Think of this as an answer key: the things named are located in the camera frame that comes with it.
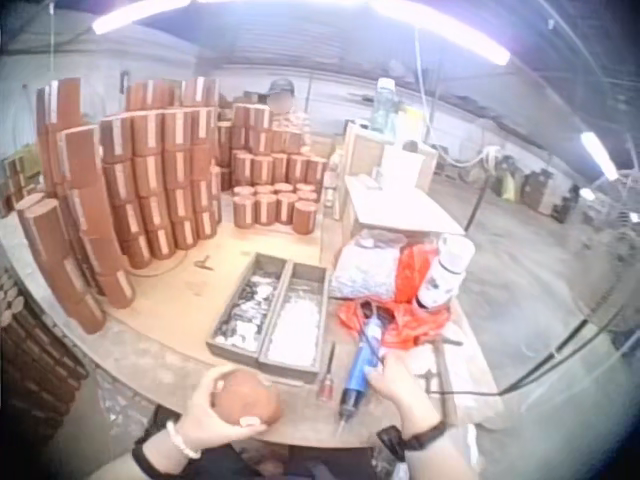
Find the workbench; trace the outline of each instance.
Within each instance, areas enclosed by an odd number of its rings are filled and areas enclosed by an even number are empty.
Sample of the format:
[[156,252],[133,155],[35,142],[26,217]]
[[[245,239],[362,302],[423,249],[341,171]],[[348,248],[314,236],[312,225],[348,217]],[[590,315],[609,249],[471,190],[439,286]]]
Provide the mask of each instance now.
[[[228,212],[223,218],[230,218]],[[309,264],[330,266],[343,239],[339,222],[318,219],[316,233],[300,237],[278,229],[248,231],[223,223],[218,234],[196,248],[179,251],[172,259],[156,262],[149,269],[132,272],[137,292],[128,309],[105,305],[109,321],[96,335],[86,335],[69,319],[53,297],[38,270],[15,214],[0,220],[4,260],[14,268],[29,294],[52,318],[62,333],[97,365],[153,403],[181,412],[206,369],[228,364],[213,356],[205,339],[233,292],[254,252],[266,253]],[[194,262],[209,256],[213,270],[199,269]],[[270,442],[313,447],[362,447],[375,444],[375,433],[397,422],[393,406],[375,394],[365,399],[357,416],[336,437],[337,405],[357,342],[339,324],[340,302],[331,300],[322,365],[328,345],[335,341],[333,365],[335,395],[332,403],[316,400],[316,385],[295,385],[267,378],[279,389],[283,418],[261,438]],[[474,388],[496,391],[493,377],[457,302],[452,304],[452,321],[466,336],[465,358]],[[497,398],[474,399],[470,408],[458,408],[460,423],[479,423],[500,413]]]

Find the person's left hand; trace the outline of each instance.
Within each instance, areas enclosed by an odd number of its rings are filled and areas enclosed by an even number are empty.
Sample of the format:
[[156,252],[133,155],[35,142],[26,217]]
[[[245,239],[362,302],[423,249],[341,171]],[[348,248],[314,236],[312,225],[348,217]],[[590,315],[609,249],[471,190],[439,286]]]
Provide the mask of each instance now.
[[242,425],[229,425],[211,408],[211,394],[220,377],[236,367],[216,367],[209,370],[196,388],[185,414],[176,424],[176,430],[184,443],[192,450],[218,447],[235,440],[258,435],[267,429],[256,417],[240,419]]

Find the hand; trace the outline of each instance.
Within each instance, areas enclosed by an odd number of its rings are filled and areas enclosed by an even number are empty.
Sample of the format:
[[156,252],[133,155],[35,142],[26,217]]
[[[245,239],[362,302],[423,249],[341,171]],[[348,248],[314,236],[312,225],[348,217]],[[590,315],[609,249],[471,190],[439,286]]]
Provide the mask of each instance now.
[[403,437],[410,438],[429,430],[440,421],[431,400],[420,388],[399,352],[387,353],[382,371],[372,369],[366,375],[373,389],[398,409]]
[[193,393],[187,410],[176,424],[176,430],[184,443],[192,450],[218,447],[235,440],[258,435],[267,429],[256,417],[240,419],[242,427],[229,425],[211,408],[211,393],[216,389],[223,375],[235,370],[235,367],[216,367],[209,370]]

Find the person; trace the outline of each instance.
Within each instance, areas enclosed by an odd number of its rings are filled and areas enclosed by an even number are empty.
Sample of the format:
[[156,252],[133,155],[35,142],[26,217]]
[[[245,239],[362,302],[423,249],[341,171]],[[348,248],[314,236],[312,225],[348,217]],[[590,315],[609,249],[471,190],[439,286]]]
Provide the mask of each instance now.
[[[229,475],[228,469],[225,472],[225,462],[220,461],[216,464],[215,455],[220,454],[221,447],[224,448],[223,446],[230,442],[247,439],[267,430],[267,426],[260,424],[255,418],[241,421],[240,423],[245,425],[242,427],[229,425],[222,421],[211,408],[211,392],[217,385],[218,379],[233,370],[233,368],[214,368],[203,377],[187,405],[185,414],[175,426],[173,424],[168,425],[169,430],[174,430],[173,435],[167,429],[160,431],[142,444],[137,455],[134,449],[133,454],[126,454],[102,467],[90,477],[90,480],[144,480],[147,478],[214,480],[219,478],[259,477],[259,474]],[[393,403],[398,409],[402,424],[401,432],[404,439],[409,439],[422,432],[428,432],[440,424],[439,415],[431,404],[429,397],[409,372],[399,354],[387,354],[384,359],[384,367],[381,370],[368,371],[367,378],[373,390]],[[188,449],[189,453],[204,450],[202,459],[190,462],[189,456],[185,454],[185,448]],[[208,470],[208,474],[203,473],[204,469],[201,469],[200,473],[194,474],[193,467],[196,467],[198,462],[204,461],[207,454],[213,455],[213,460],[211,458],[208,460],[210,464],[213,463],[213,467]],[[475,473],[444,435],[439,436],[424,448],[406,451],[405,460],[412,479],[439,480],[446,478],[466,480],[476,478]],[[191,473],[190,475],[182,476],[188,469],[188,464],[189,468],[191,468]],[[348,462],[348,464],[351,469],[354,469],[358,462],[352,461]],[[316,463],[315,468],[311,470],[311,476],[294,477],[285,475],[284,478],[336,480],[331,466],[328,465],[328,468],[323,467],[324,465]],[[366,467],[360,463],[358,468],[364,469]],[[357,475],[357,472],[353,472],[347,476],[340,477],[340,480],[347,478],[350,480],[355,478],[375,478],[375,475],[373,475],[373,472],[367,476]]]
[[309,115],[296,108],[295,94],[295,86],[291,80],[278,78],[269,85],[267,105],[273,112],[272,127],[302,133],[302,152],[306,153],[311,145]]

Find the table top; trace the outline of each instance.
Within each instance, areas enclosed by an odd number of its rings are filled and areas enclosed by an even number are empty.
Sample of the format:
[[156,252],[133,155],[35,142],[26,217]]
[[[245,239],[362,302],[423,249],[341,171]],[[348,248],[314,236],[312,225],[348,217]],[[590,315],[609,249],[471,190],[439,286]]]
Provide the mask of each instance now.
[[385,229],[464,235],[462,227],[429,195],[418,188],[368,188],[357,176],[345,177],[360,224]]
[[[277,233],[256,231],[254,235],[244,235],[247,234],[223,224],[216,238],[200,242],[195,249],[177,255],[172,259],[173,265],[154,265],[148,272],[143,272],[147,276],[138,274],[132,277],[138,300],[126,310],[107,308],[109,321],[103,331],[86,335],[65,315],[42,278],[17,217],[10,215],[0,220],[4,254],[22,284],[28,287],[31,295],[63,332],[116,379],[150,401],[178,412],[183,411],[207,368],[231,363],[213,356],[205,346],[205,339],[213,327],[215,309],[224,305],[228,288],[234,286],[235,269],[246,265],[251,257],[250,249],[256,248],[255,243],[260,245],[259,250],[263,253],[275,254],[279,249],[280,256],[293,256],[297,261],[311,263],[314,256],[316,262],[320,260],[320,250],[314,247],[314,242],[320,242],[319,238],[306,238],[301,244],[295,242],[297,247],[293,248],[287,242],[279,245],[282,239],[278,240]],[[219,265],[219,270],[209,272],[193,266],[193,262],[202,259],[205,254],[211,255],[211,265]],[[217,262],[218,259],[224,259],[224,262]],[[213,306],[202,313],[201,306],[205,304]],[[375,444],[377,430],[397,421],[393,406],[371,394],[365,399],[358,415],[336,437],[339,393],[357,348],[356,339],[339,324],[336,316],[339,305],[338,301],[330,301],[325,340],[325,345],[331,341],[337,345],[333,368],[333,402],[317,400],[316,385],[292,384],[267,377],[280,392],[284,415],[281,421],[262,435],[263,440],[326,448],[369,446]],[[176,316],[175,308],[178,307],[181,308],[181,314]],[[464,313],[457,303],[452,307],[452,323],[465,335],[466,345],[464,353],[453,352],[452,357],[447,351],[449,369],[452,369],[451,365],[462,365],[458,368],[464,370],[473,387],[495,391],[491,372]],[[322,365],[326,364],[328,350],[324,348]],[[477,423],[499,413],[501,409],[502,402],[499,399],[481,398],[474,400],[472,405],[458,405],[458,418],[461,423]]]

